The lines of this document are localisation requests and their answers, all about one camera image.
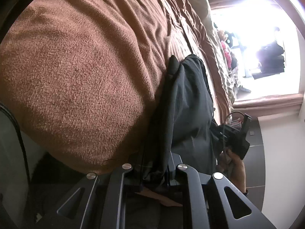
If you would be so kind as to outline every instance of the silver bolt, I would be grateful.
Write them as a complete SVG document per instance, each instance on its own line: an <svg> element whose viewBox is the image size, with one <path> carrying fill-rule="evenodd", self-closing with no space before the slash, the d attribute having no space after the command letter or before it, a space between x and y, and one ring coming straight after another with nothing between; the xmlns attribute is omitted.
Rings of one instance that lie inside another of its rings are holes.
<svg viewBox="0 0 305 229"><path fill-rule="evenodd" d="M218 180L220 180L220 179L222 179L224 177L224 175L221 174L220 172L215 172L213 174L213 176L214 176L215 179L218 179Z"/></svg>
<svg viewBox="0 0 305 229"><path fill-rule="evenodd" d="M178 165L178 169L180 169L180 170L184 170L184 169L187 169L187 168L188 168L188 166L186 164L179 164Z"/></svg>
<svg viewBox="0 0 305 229"><path fill-rule="evenodd" d="M123 168L123 169L130 169L131 167L132 167L131 164L123 164L123 165L122 165L122 168Z"/></svg>
<svg viewBox="0 0 305 229"><path fill-rule="evenodd" d="M87 179L94 179L96 177L96 174L94 172L90 172L87 174Z"/></svg>

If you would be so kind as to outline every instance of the stack of dark clothes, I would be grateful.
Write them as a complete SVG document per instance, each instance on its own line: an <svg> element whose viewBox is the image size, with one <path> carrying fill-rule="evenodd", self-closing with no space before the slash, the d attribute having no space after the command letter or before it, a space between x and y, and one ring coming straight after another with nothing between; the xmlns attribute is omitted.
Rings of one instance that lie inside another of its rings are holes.
<svg viewBox="0 0 305 229"><path fill-rule="evenodd" d="M283 47L278 45L277 41L272 42L266 46L263 46L257 53L256 57L260 61L261 73L253 74L254 79L272 76L284 72L284 53Z"/></svg>

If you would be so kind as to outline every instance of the skin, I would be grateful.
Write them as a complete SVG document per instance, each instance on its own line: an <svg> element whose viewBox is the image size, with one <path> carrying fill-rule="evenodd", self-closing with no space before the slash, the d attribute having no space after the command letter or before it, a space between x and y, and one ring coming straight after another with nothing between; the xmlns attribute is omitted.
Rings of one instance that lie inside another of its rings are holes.
<svg viewBox="0 0 305 229"><path fill-rule="evenodd" d="M240 159L238 155L233 153L229 148L225 148L225 151L229 158L232 159L234 164L230 182L233 183L242 193L246 193L246 171L245 171L245 164ZM224 172L228 169L228 162L226 161L226 157L224 153L220 154L219 162L216 166L216 169L219 172Z"/></svg>

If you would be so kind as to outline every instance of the bed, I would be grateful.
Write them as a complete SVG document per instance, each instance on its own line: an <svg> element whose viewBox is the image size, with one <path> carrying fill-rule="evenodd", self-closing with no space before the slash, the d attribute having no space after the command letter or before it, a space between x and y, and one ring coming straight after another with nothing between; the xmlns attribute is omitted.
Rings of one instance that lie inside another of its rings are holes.
<svg viewBox="0 0 305 229"><path fill-rule="evenodd" d="M225 66L207 33L188 0L34 0L0 45L0 101L52 156L102 174L138 151L171 55L203 60L225 120Z"/></svg>

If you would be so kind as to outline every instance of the brown blanket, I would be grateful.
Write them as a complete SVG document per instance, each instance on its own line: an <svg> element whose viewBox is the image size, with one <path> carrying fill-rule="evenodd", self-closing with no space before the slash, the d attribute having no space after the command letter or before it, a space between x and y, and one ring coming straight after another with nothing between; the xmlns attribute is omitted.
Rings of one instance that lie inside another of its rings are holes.
<svg viewBox="0 0 305 229"><path fill-rule="evenodd" d="M34 0L0 46L0 100L55 158L103 173L139 149L170 56L191 52L221 121L215 56L186 0Z"/></svg>

